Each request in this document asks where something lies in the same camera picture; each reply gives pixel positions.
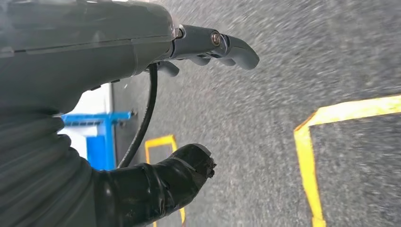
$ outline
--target black cable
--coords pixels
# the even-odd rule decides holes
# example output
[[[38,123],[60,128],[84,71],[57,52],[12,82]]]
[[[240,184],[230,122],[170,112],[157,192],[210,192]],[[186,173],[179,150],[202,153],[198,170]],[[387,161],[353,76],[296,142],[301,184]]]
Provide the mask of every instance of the black cable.
[[[148,129],[150,119],[152,118],[153,109],[155,108],[156,95],[157,95],[157,65],[155,63],[149,65],[149,77],[150,77],[150,88],[149,88],[149,98],[148,106],[145,110],[145,116],[143,117],[142,123],[132,140],[130,146],[128,147],[127,153],[125,153],[121,162],[118,164],[117,168],[128,167],[137,153],[140,144],[145,136],[146,130]]]

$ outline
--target yellow road marking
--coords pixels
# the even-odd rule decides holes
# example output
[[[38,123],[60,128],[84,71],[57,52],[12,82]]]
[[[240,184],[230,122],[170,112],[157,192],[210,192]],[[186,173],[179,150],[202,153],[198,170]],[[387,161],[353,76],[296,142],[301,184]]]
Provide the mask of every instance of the yellow road marking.
[[[159,137],[156,139],[145,141],[146,163],[150,164],[149,148],[165,146],[165,145],[171,145],[173,153],[178,149],[177,143],[175,142],[174,135],[163,136],[163,137]],[[185,223],[185,209],[184,208],[180,209],[180,214],[181,214],[181,225],[184,226],[184,223]],[[156,222],[153,222],[153,227],[157,227]]]
[[[401,95],[345,102],[319,108],[294,130],[302,184],[312,211],[313,227],[326,227],[316,180],[309,126],[401,112]]]

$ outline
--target yellow painted line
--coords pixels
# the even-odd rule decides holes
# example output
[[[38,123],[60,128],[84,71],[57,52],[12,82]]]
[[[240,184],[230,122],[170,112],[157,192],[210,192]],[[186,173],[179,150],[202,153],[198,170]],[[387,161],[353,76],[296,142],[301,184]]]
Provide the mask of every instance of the yellow painted line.
[[[340,122],[364,117],[401,112],[401,95],[345,102],[319,108],[294,130],[296,153],[302,184],[312,211],[313,227],[326,227],[316,180],[312,138],[312,125]]]
[[[159,146],[166,146],[171,145],[171,149],[173,153],[178,149],[177,143],[175,142],[174,135],[168,135],[159,137],[152,140],[145,141],[145,155],[146,155],[146,163],[150,164],[150,157],[149,157],[149,148],[159,147]],[[181,225],[184,226],[185,224],[185,209],[180,209],[181,214]],[[153,222],[153,227],[157,227],[157,223]]]

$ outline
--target gray plastic housing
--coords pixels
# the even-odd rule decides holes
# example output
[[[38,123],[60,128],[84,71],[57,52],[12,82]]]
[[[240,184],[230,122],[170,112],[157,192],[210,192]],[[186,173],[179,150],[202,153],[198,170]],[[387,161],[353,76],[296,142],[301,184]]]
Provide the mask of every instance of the gray plastic housing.
[[[175,33],[168,11],[152,3],[3,1],[2,107],[67,113],[84,91],[141,73]]]

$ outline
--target blue stand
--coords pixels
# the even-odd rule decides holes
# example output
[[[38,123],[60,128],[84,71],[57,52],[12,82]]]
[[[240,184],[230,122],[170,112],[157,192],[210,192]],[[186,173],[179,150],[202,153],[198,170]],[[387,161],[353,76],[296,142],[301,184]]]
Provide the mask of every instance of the blue stand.
[[[116,168],[113,125],[131,118],[131,112],[62,115],[66,127],[96,126],[97,136],[87,137],[87,158],[97,170]]]

